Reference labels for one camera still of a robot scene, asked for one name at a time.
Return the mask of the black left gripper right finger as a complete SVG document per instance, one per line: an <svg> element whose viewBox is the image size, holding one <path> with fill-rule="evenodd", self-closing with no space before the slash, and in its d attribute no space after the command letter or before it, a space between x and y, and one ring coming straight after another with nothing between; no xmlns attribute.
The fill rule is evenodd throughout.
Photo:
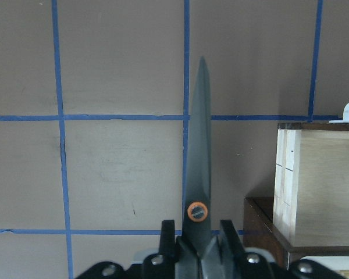
<svg viewBox="0 0 349 279"><path fill-rule="evenodd" d="M220 221L220 253L225 278L247 278L245 249L231 220Z"/></svg>

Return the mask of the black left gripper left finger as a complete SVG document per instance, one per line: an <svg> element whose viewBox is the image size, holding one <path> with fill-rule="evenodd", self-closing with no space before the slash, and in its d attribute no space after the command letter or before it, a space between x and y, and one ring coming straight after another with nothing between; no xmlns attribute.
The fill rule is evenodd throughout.
<svg viewBox="0 0 349 279"><path fill-rule="evenodd" d="M178 278L179 247L175 236L175 221L164 220L159 241L160 278Z"/></svg>

